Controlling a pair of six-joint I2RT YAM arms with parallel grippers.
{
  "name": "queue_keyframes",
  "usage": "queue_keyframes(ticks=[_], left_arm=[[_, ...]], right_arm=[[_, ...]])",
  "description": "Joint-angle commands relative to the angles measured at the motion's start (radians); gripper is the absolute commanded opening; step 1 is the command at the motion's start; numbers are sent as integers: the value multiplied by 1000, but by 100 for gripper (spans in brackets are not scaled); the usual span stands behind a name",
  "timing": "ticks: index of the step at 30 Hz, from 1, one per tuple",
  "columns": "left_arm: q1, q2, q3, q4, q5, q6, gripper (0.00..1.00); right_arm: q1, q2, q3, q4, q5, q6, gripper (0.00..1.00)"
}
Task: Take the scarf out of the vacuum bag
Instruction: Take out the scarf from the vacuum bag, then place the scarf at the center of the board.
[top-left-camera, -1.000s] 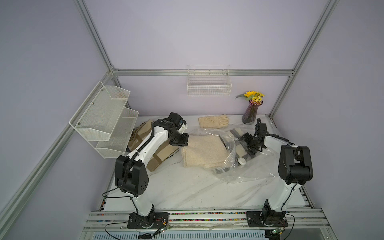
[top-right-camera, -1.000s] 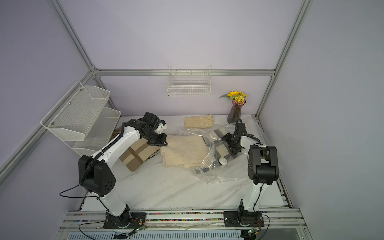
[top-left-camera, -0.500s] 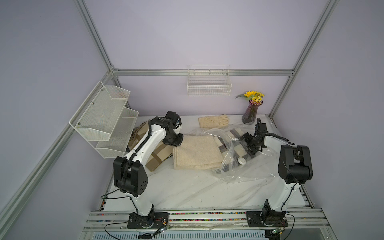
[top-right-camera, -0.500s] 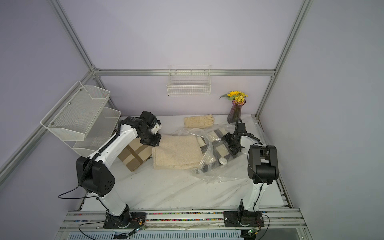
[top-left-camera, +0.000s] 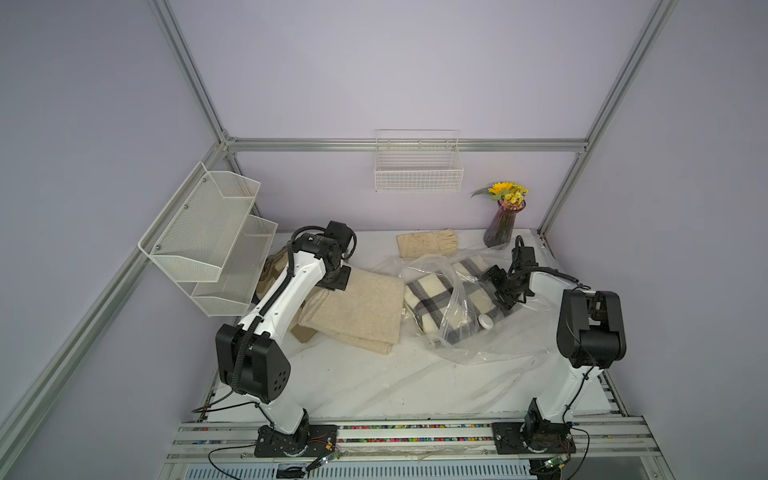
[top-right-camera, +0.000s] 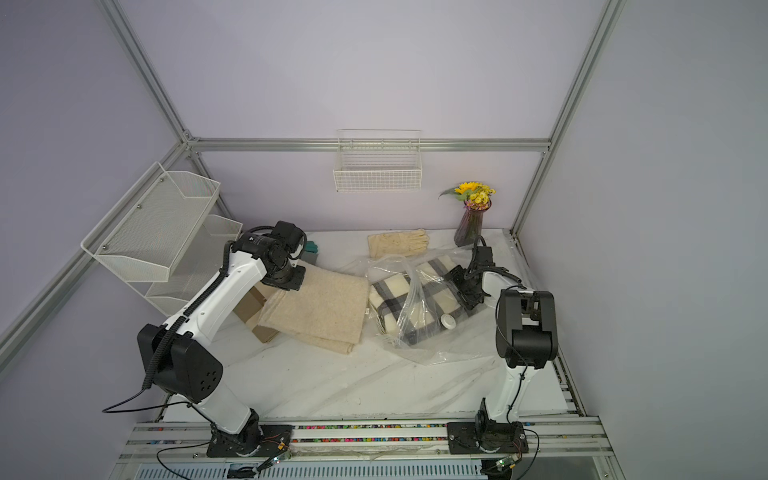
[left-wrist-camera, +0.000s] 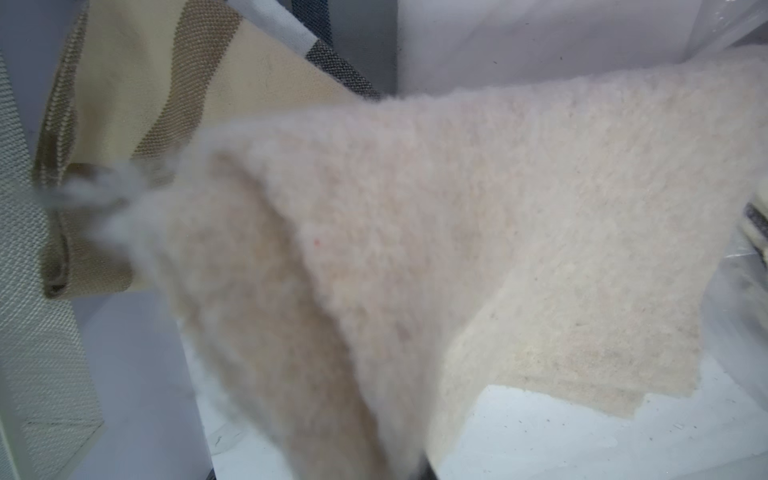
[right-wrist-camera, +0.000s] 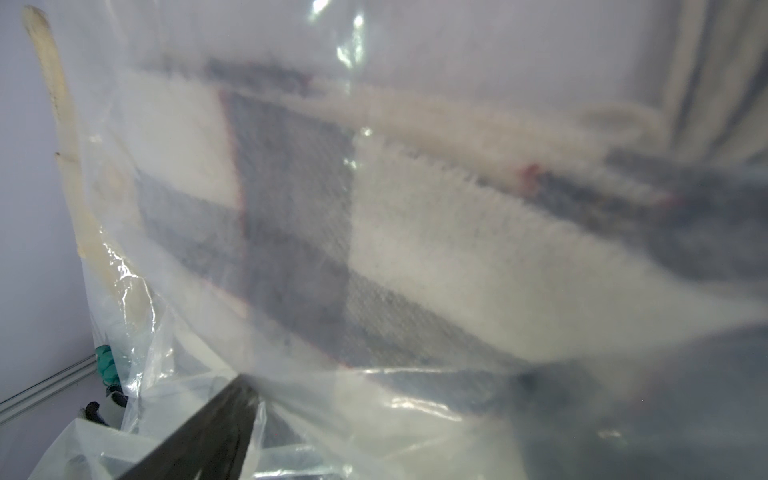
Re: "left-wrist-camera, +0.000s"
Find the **cream knitted scarf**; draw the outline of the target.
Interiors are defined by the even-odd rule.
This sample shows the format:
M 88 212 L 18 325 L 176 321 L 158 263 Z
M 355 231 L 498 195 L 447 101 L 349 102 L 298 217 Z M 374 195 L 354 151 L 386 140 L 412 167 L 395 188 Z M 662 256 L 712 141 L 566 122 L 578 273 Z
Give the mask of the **cream knitted scarf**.
M 49 193 L 298 479 L 411 479 L 501 376 L 686 395 L 767 49 L 238 119 Z

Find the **beige brown striped scarf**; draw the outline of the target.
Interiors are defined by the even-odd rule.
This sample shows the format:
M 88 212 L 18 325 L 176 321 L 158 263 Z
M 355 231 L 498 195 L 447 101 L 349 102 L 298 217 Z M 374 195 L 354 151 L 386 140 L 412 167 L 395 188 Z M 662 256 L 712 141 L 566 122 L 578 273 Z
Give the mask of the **beige brown striped scarf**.
M 360 97 L 227 1 L 88 1 L 43 116 L 34 185 L 133 159 L 145 171 L 199 129 Z

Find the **black white checked scarf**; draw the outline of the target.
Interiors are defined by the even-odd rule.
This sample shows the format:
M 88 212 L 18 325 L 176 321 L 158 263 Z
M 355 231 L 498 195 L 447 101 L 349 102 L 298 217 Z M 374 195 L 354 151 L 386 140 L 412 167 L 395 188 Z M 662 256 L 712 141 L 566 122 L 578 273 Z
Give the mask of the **black white checked scarf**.
M 382 93 L 334 47 L 328 1 L 227 1 L 245 19 L 368 100 Z

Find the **clear plastic vacuum bag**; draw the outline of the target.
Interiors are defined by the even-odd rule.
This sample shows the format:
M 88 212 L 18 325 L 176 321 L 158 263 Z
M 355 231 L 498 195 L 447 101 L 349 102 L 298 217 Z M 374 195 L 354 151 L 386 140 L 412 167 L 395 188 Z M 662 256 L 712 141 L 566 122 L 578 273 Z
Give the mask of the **clear plastic vacuum bag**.
M 704 1 L 685 57 L 766 44 L 765 1 Z M 766 409 L 767 266 L 741 232 L 739 223 L 704 294 L 704 337 L 723 369 Z

